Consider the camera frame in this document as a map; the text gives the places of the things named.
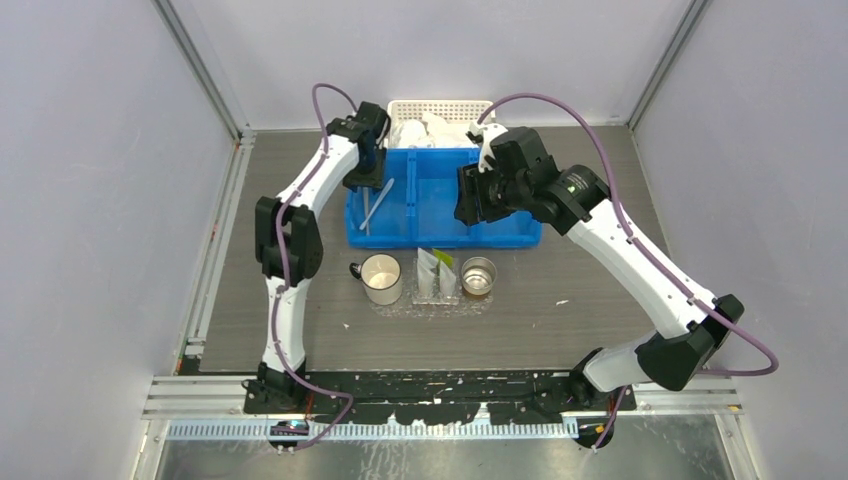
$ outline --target metal cup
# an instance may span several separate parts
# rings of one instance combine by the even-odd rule
[[[462,289],[469,295],[485,297],[497,277],[498,269],[488,258],[473,257],[462,264]]]
[[[351,263],[350,274],[362,282],[365,294],[377,305],[391,305],[403,292],[400,263],[391,255],[378,253],[361,264]]]

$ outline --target blue plastic container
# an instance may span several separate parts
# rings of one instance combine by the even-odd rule
[[[394,186],[374,212],[371,235],[359,230],[365,220],[363,189],[350,192],[345,226],[357,248],[527,248],[542,239],[542,225],[527,212],[495,223],[466,227],[453,218],[459,195],[457,169],[477,163],[477,148],[389,149],[384,180]],[[380,192],[369,189],[369,206]]]

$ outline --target gray wall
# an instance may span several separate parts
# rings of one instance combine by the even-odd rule
[[[231,110],[254,129],[316,128],[309,89],[357,101],[539,91],[623,124],[689,0],[173,0]],[[335,95],[322,104],[346,108]],[[570,119],[539,102],[511,123]]]
[[[151,2],[5,2],[0,45],[0,476],[126,478],[231,141]]]
[[[782,360],[738,379],[771,478],[845,478],[848,3],[717,1],[636,138],[685,270]],[[718,363],[758,367],[731,339]]]

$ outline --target mug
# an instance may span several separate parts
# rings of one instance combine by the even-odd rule
[[[395,303],[403,291],[400,263],[391,255],[378,253],[361,264],[351,263],[350,274],[365,286],[365,294],[377,305]]]

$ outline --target white basket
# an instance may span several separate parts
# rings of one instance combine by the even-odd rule
[[[480,118],[484,110],[492,106],[488,100],[392,100],[389,116],[392,123],[404,120],[421,120],[424,112],[436,114],[448,123],[469,123]],[[495,112],[486,117],[485,123],[495,121]]]

